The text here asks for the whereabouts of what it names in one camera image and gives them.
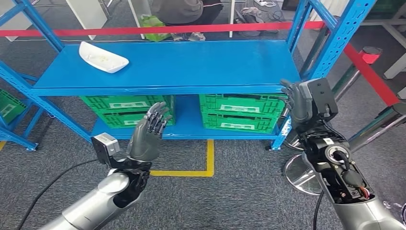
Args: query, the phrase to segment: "wire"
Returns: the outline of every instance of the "wire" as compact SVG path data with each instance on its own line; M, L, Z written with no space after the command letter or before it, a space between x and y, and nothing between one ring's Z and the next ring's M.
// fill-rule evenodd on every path
M334 154L339 156L344 161L346 171L350 170L350 161L348 160L347 155L340 150L335 151Z
M318 215L318 210L320 208L321 200L324 195L324 190L321 190L320 196L318 197L316 208L315 208L315 215L313 216L313 230L317 230L317 215Z
M347 139L338 131L336 131L333 127L330 126L330 124L328 124L325 120L322 120L323 123L327 126L328 129L330 129L331 132L336 133L337 135L339 135L343 140L347 141Z
M364 194L364 197L365 197L365 199L369 199L369 196L370 196L370 192L366 189L366 188L364 188L364 187L359 187L359 189L362 191L362 193Z
M34 208L35 204L37 203L38 199L47 191L47 189L48 189L49 187L51 187L59 178L61 178L61 176L63 176L65 173L69 172L70 170L72 170L72 169L74 169L74 168L76 168L76 167L79 167L79 166L81 166L81 165L88 164L88 163L91 163L91 162L95 162L95 161L98 161L98 160L97 160L97 159L94 159L94 160L91 160L91 161L86 161L86 162L83 162L83 163L74 165L74 166L72 166L72 167L66 169L65 171L63 171L63 172L62 172L61 174L59 174L57 177L55 177L55 179L53 179L53 180L51 181L51 183L49 183L49 184L35 197L35 199L34 199L33 202L31 203L30 207L28 208L27 212L25 213L24 217L22 218L20 224L18 225L17 230L20 230L20 229L23 227L24 222L27 220L28 215L30 215L30 213L31 213L32 209Z

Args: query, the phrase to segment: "green bag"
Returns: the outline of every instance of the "green bag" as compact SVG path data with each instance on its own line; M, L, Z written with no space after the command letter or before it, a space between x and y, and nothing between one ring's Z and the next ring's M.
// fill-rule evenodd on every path
M149 15L142 15L141 16L141 26L142 27L158 27L158 26L165 26L163 22L161 22L155 16ZM170 37L170 34L145 34L145 38L154 42L162 41L166 38Z

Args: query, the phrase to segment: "white plate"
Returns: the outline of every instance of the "white plate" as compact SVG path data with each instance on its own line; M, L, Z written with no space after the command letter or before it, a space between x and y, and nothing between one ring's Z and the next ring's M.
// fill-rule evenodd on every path
M128 65L128 59L98 48L87 42L81 42L79 55L89 65L108 73L115 73Z

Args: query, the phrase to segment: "green plastic crate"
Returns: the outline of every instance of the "green plastic crate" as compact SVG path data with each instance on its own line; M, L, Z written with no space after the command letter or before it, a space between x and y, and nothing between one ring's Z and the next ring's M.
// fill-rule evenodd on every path
M202 113L203 126L210 129L271 133L277 118Z
M279 117L285 102L285 94L200 94L202 113L223 114L255 117Z
M173 95L142 96L81 96L84 103L97 114L147 111L153 104L163 102L170 104Z
M20 115L26 107L20 100L0 89L0 116L7 124Z
M109 114L99 114L99 117L110 127L110 128L126 128L135 127L137 123L144 117L146 111L138 112L123 112L123 113L109 113ZM168 121L168 126L175 124L175 118Z

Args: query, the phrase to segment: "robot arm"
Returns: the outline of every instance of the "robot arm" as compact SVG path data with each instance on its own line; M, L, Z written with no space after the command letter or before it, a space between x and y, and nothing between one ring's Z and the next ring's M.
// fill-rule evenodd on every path
M314 170L345 230L406 230L392 217L352 160L347 140L328 122L338 113L326 79L291 84L292 127L304 146L304 161Z
M110 170L95 189L68 207L41 230L99 230L112 219L135 206L149 178L151 161L158 157L162 132L171 118L165 103L153 105L137 124L127 148L127 158L116 161L118 141L107 133L92 138L97 157Z

